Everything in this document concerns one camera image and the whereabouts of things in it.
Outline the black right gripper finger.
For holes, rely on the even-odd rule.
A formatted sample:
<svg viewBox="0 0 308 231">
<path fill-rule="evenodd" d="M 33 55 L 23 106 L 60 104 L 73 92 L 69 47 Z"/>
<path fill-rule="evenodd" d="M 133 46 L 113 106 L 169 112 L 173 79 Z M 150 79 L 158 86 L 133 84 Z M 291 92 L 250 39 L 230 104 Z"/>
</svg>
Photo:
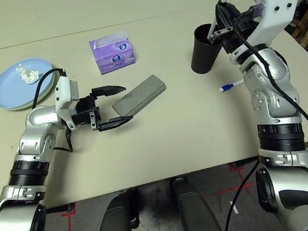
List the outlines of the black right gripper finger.
<svg viewBox="0 0 308 231">
<path fill-rule="evenodd" d="M 227 16 L 227 9 L 225 8 L 224 3 L 218 2 L 215 6 L 215 16 L 217 25 L 220 29 L 228 28 L 229 27 L 229 19 Z"/>
<path fill-rule="evenodd" d="M 233 4 L 228 2 L 226 3 L 226 10 L 228 12 L 229 22 L 231 26 L 233 26 L 235 24 L 236 19 L 240 15 L 240 11 Z"/>
</svg>

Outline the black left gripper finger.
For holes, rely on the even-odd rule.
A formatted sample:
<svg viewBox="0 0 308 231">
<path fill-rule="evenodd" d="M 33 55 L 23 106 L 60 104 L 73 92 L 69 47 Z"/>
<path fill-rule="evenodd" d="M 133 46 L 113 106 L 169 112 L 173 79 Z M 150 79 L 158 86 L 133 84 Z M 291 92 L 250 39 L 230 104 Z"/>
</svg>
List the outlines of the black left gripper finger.
<svg viewBox="0 0 308 231">
<path fill-rule="evenodd" d="M 121 116 L 108 120 L 107 122 L 102 122 L 98 125 L 99 131 L 107 131 L 110 129 L 117 128 L 130 120 L 132 120 L 133 116 Z"/>
<path fill-rule="evenodd" d="M 94 96 L 95 98 L 99 96 L 112 96 L 115 94 L 119 94 L 122 91 L 125 91 L 126 88 L 123 86 L 104 86 L 104 87 L 96 87 L 91 90 L 91 95 Z"/>
</svg>

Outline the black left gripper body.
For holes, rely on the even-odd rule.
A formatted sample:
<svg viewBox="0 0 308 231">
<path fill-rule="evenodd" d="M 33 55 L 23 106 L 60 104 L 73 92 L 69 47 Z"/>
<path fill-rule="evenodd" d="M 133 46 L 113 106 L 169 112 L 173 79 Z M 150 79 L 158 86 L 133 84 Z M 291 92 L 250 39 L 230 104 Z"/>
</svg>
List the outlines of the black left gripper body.
<svg viewBox="0 0 308 231">
<path fill-rule="evenodd" d="M 89 124 L 92 130 L 101 130 L 101 115 L 96 106 L 97 97 L 93 93 L 80 98 L 75 106 L 74 120 L 76 125 Z"/>
</svg>

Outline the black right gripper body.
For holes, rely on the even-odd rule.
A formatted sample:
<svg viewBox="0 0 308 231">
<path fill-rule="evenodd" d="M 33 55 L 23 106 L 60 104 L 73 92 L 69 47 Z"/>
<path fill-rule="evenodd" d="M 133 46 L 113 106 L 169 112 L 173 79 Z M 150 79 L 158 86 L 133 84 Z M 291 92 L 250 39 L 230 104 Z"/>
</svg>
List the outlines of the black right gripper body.
<svg viewBox="0 0 308 231">
<path fill-rule="evenodd" d="M 211 44 L 220 44 L 226 53 L 233 53 L 242 41 L 235 33 L 233 26 L 219 26 L 217 23 L 212 23 L 208 30 L 208 40 Z"/>
</svg>

